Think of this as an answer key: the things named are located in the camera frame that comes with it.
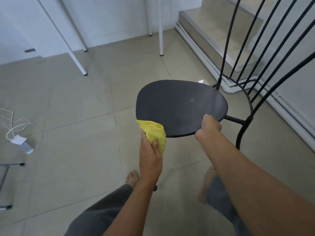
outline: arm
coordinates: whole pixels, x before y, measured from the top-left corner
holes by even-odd
[[[253,235],[315,235],[315,206],[247,159],[204,116],[195,136]]]
[[[140,144],[140,180],[125,205],[103,236],[141,236],[153,189],[162,172],[163,157],[158,141],[151,146],[142,132]]]

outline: baseboard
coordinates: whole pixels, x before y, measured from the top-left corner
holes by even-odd
[[[203,53],[203,51],[196,45],[196,43],[191,39],[191,37],[187,34],[187,32],[183,29],[180,23],[177,22],[175,26],[176,30],[181,34],[181,36],[185,39],[188,45],[192,48],[192,50],[196,53],[202,63],[206,66],[206,68],[210,71],[210,73],[214,76],[216,80],[218,80],[220,71],[219,69],[212,63],[212,61]],[[255,86],[255,89],[260,89],[263,81],[259,81]],[[252,87],[253,83],[249,83],[246,86],[247,88]],[[224,78],[221,82],[222,89],[227,93],[235,93],[241,91],[241,88],[235,86],[234,83]],[[266,86],[261,95],[264,96],[269,90],[268,86]],[[271,96],[267,98],[267,102],[274,108],[274,110],[292,127],[292,129],[310,146],[310,148],[315,151],[315,132],[311,126],[309,126],[303,119],[297,114],[297,112],[287,105],[275,92]]]

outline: metal frame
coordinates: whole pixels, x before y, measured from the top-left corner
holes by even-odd
[[[0,164],[0,167],[5,167],[4,174],[2,175],[1,183],[0,183],[0,193],[2,190],[2,187],[4,185],[5,179],[7,177],[8,171],[10,167],[23,167],[25,166],[24,163],[14,163],[14,164]],[[12,208],[12,205],[7,206],[0,206],[0,210],[9,210]]]
[[[305,17],[305,15],[308,13],[308,11],[311,9],[311,7],[315,4],[315,0],[312,0],[309,5],[306,7],[306,9],[303,11],[303,13],[301,14],[301,16],[297,19],[297,21],[295,22],[295,24],[293,25],[293,27],[290,29],[290,31],[287,33],[287,35],[285,36],[285,38],[283,39],[283,41],[281,42],[281,44],[279,45],[279,47],[277,48],[277,50],[275,51],[275,53],[273,54],[273,56],[271,57],[271,59],[269,60],[269,62],[266,64],[266,66],[264,67],[264,69],[262,70],[262,72],[260,73],[260,75],[258,76],[258,78],[256,80],[254,80],[254,84],[253,86],[250,88],[250,90],[248,92],[246,92],[245,87],[247,85],[247,83],[249,83],[250,81],[250,77],[253,75],[255,69],[257,68],[259,62],[262,60],[262,57],[264,56],[264,54],[267,51],[267,48],[270,46],[272,40],[274,39],[275,35],[277,34],[277,32],[279,31],[282,23],[284,22],[284,20],[286,19],[286,17],[288,16],[288,14],[290,13],[290,11],[292,10],[292,8],[294,7],[295,3],[297,2],[297,0],[293,0],[292,3],[290,4],[289,8],[287,9],[287,11],[285,12],[285,14],[283,15],[282,19],[280,20],[280,22],[278,23],[278,26],[276,27],[276,29],[274,30],[274,33],[272,34],[272,36],[270,37],[270,40],[268,41],[268,43],[266,44],[266,47],[264,48],[264,50],[262,51],[257,63],[255,64],[253,70],[251,71],[250,75],[248,76],[247,80],[245,83],[239,83],[239,80],[246,68],[246,65],[248,64],[251,56],[254,53],[255,48],[258,45],[258,42],[260,40],[260,38],[262,37],[268,23],[270,22],[274,12],[276,11],[276,9],[278,8],[281,0],[278,0],[277,3],[275,4],[273,10],[271,11],[268,19],[266,20],[266,23],[264,24],[256,43],[253,46],[253,49],[243,67],[242,72],[240,73],[238,79],[235,81],[231,78],[236,64],[239,60],[239,57],[242,54],[242,51],[245,47],[246,41],[248,40],[248,37],[250,35],[251,29],[257,19],[257,16],[259,15],[259,12],[265,2],[265,0],[262,0],[262,3],[260,5],[260,7],[258,8],[258,11],[253,19],[253,22],[249,28],[249,31],[246,35],[246,38],[244,40],[244,43],[242,45],[242,48],[240,50],[240,53],[238,55],[238,58],[235,62],[235,65],[233,67],[233,71],[231,72],[230,76],[226,76],[223,74],[223,69],[224,69],[224,64],[225,64],[225,59],[226,59],[226,54],[227,54],[227,48],[228,48],[228,44],[229,44],[229,39],[230,39],[230,35],[231,35],[231,31],[232,31],[232,27],[234,24],[234,20],[235,20],[235,16],[238,10],[238,6],[239,3],[241,2],[241,0],[238,0],[236,5],[235,5],[235,9],[234,9],[234,13],[231,19],[231,23],[230,23],[230,28],[229,28],[229,32],[227,35],[227,40],[226,40],[226,46],[225,46],[225,50],[224,50],[224,56],[223,56],[223,62],[222,62],[222,67],[221,67],[221,72],[220,72],[220,76],[218,79],[218,83],[215,84],[213,87],[216,88],[217,90],[220,89],[221,86],[221,81],[222,81],[222,77],[225,77],[227,79],[229,79],[230,81],[234,82],[238,87],[241,88],[241,90],[244,92],[244,94],[247,97],[248,103],[249,103],[249,107],[250,107],[250,115],[247,117],[246,120],[242,120],[242,119],[238,119],[232,116],[225,116],[226,120],[238,123],[240,125],[242,125],[241,130],[238,133],[237,139],[236,139],[236,144],[235,146],[237,147],[237,149],[240,149],[240,145],[241,145],[241,141],[242,141],[242,137],[245,133],[245,131],[247,130],[247,128],[249,127],[250,123],[253,121],[254,119],[254,115],[255,113],[258,111],[258,109],[261,107],[261,105],[266,101],[266,99],[282,84],[284,83],[287,79],[289,79],[292,75],[294,75],[296,72],[298,72],[301,68],[303,68],[306,64],[308,64],[310,61],[312,61],[313,59],[315,59],[315,52],[313,52],[312,54],[310,54],[307,58],[305,58],[303,61],[301,61],[301,63],[299,63],[297,66],[295,66],[292,70],[290,70],[286,75],[284,75],[278,82],[276,82],[267,92],[266,94],[262,97],[262,99],[257,103],[257,105],[253,108],[253,102],[254,100],[258,97],[258,95],[261,93],[261,91],[263,91],[266,87],[266,85],[269,83],[269,81],[273,78],[273,76],[277,73],[277,71],[280,69],[280,67],[283,65],[283,63],[286,61],[286,59],[291,55],[291,53],[294,51],[294,49],[298,46],[298,44],[304,39],[304,37],[309,33],[309,31],[313,28],[313,26],[315,25],[315,19],[312,21],[311,24],[309,24],[309,26],[305,29],[305,31],[301,34],[301,36],[297,39],[297,41],[293,44],[293,46],[289,49],[289,51],[286,53],[286,55],[284,56],[284,58],[280,61],[280,63],[277,65],[277,67],[273,70],[273,72],[271,73],[271,75],[266,79],[266,81],[262,84],[262,86],[258,89],[257,93],[254,95],[253,98],[250,98],[249,94],[252,92],[252,90],[254,89],[254,87],[258,84],[259,80],[261,79],[262,75],[265,73],[265,71],[267,70],[267,68],[270,66],[271,62],[274,60],[274,58],[276,57],[276,55],[278,54],[278,52],[281,50],[281,48],[283,47],[283,45],[286,43],[287,39],[290,37],[290,35],[293,33],[293,31],[296,29],[296,27],[299,25],[299,23],[301,22],[301,20]]]

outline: forearm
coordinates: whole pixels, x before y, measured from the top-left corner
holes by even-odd
[[[141,236],[153,188],[140,180],[103,236]]]
[[[315,233],[315,206],[247,159],[219,131],[200,143],[253,235]]]

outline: hand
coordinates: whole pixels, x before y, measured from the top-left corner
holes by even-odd
[[[201,129],[195,133],[196,139],[200,142],[203,138],[208,138],[215,131],[221,131],[222,125],[211,115],[204,115],[201,123]]]
[[[151,146],[144,132],[141,133],[140,143],[140,181],[155,187],[162,172],[163,156],[158,149],[158,140]]]

